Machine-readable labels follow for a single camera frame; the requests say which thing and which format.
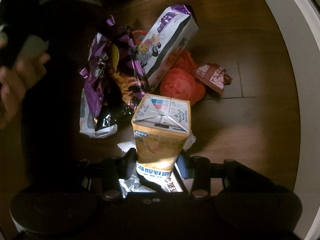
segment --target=juice box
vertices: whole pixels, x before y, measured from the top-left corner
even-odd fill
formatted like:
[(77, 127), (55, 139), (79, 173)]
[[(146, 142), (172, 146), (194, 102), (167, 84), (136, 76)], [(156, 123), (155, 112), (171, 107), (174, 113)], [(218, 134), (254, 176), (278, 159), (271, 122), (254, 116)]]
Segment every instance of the juice box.
[(146, 94), (131, 122), (137, 172), (153, 182), (169, 178), (190, 135), (190, 102)]

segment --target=orange plastic bag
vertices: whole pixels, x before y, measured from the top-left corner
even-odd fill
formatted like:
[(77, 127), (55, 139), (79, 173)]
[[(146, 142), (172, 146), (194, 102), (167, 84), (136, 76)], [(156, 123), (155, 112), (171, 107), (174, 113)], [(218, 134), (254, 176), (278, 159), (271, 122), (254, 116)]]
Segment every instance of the orange plastic bag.
[(162, 96), (190, 101), (194, 105), (205, 94), (205, 87), (200, 81), (181, 68), (170, 69), (160, 85)]
[(205, 95), (205, 86), (190, 73), (199, 66), (193, 61), (191, 54), (183, 50), (172, 68), (164, 75), (160, 84), (162, 96), (190, 101), (191, 105)]
[(142, 42), (142, 39), (138, 38), (136, 34), (140, 34), (140, 35), (143, 35), (143, 36), (146, 36), (148, 34), (148, 32), (146, 31), (141, 31), (141, 30), (137, 30), (137, 31), (134, 31), (132, 32), (133, 34), (133, 40), (134, 40), (134, 43), (139, 46), (140, 43)]

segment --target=trash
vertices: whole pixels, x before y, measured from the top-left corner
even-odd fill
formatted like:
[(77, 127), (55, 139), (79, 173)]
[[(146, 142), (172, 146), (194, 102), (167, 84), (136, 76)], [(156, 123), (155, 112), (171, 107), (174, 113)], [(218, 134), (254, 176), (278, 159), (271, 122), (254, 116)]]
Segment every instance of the trash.
[[(183, 150), (187, 151), (188, 149), (191, 148), (191, 146), (196, 142), (196, 137), (193, 135), (192, 131), (190, 131), (190, 135), (187, 138), (184, 146), (183, 146)], [(118, 147), (125, 153), (127, 153), (131, 148), (135, 148), (136, 147), (136, 141), (129, 141), (129, 142), (123, 142), (123, 143), (118, 143)]]
[(181, 68), (170, 69), (163, 77), (160, 85), (162, 96), (190, 101), (193, 106), (205, 95), (205, 87), (191, 74)]
[[(95, 36), (88, 64), (80, 71), (85, 79), (84, 98), (94, 121), (94, 127), (90, 128), (95, 132), (129, 121), (149, 91), (136, 58), (131, 29), (127, 27), (118, 33), (114, 18), (109, 16), (105, 33), (107, 36), (101, 33)], [(80, 132), (85, 133), (83, 129), (85, 126), (80, 125)]]
[[(136, 143), (135, 141), (123, 142), (123, 143), (119, 143), (118, 147), (123, 152), (127, 153), (130, 148), (136, 147)], [(128, 180), (119, 179), (119, 182), (120, 182), (121, 188), (123, 189), (124, 197), (126, 197), (127, 192), (130, 192), (130, 191), (131, 192), (155, 192), (153, 189), (141, 185), (139, 177), (137, 176), (136, 167), (133, 169), (130, 179)], [(170, 178), (166, 180), (159, 180), (157, 181), (157, 184), (159, 184), (165, 192), (183, 192), (183, 189), (180, 183), (178, 182), (174, 172), (171, 173)]]
[(85, 97), (84, 90), (82, 90), (80, 107), (80, 133), (84, 133), (90, 138), (105, 138), (116, 133), (118, 128), (118, 126), (115, 124), (96, 131), (95, 127), (96, 123), (94, 117), (89, 111), (87, 99)]
[(190, 101), (193, 106), (205, 95), (205, 87), (191, 73), (199, 66), (193, 61), (191, 54), (183, 50), (170, 69), (162, 78), (160, 94), (162, 96)]
[(219, 94), (223, 93), (224, 85), (232, 82), (227, 70), (213, 62), (208, 62), (204, 66), (193, 70), (192, 75)]
[(138, 60), (151, 91), (154, 91), (197, 31), (190, 6), (175, 5), (164, 10), (138, 46)]
[(140, 35), (140, 36), (143, 36), (143, 37), (144, 37), (144, 36), (146, 36), (146, 35), (148, 34), (148, 32), (137, 30), (137, 31), (132, 32), (132, 34), (133, 34), (134, 43), (135, 43), (137, 46), (139, 46), (140, 43), (142, 42), (143, 38), (140, 39), (139, 37), (137, 37), (137, 35)]
[(191, 130), (188, 101), (146, 94), (132, 118), (137, 172), (157, 182), (170, 177)]
[(181, 68), (187, 73), (191, 74), (192, 71), (198, 69), (199, 66), (194, 62), (190, 51), (184, 49), (178, 57), (176, 63), (172, 65), (172, 68)]
[(125, 193), (123, 192), (124, 197), (126, 197), (127, 192), (156, 192), (155, 190), (140, 184), (136, 167), (133, 169), (132, 175), (129, 179), (119, 179), (119, 183), (125, 190)]

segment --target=hand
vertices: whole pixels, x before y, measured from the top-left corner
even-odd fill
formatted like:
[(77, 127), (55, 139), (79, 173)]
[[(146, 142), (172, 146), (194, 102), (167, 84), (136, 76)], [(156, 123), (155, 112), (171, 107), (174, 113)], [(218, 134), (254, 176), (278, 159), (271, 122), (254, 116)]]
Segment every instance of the hand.
[[(5, 45), (6, 39), (0, 37), (0, 48)], [(17, 113), (26, 91), (46, 74), (44, 64), (49, 59), (50, 56), (43, 53), (32, 59), (18, 59), (12, 70), (0, 67), (0, 129)]]

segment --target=brown wrapper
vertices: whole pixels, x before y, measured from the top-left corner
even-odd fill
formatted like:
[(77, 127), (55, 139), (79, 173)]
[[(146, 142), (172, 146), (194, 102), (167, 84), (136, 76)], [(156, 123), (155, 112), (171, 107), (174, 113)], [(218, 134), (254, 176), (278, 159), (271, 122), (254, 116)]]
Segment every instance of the brown wrapper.
[(219, 94), (223, 93), (224, 85), (232, 82), (227, 70), (213, 62), (193, 70), (192, 75)]

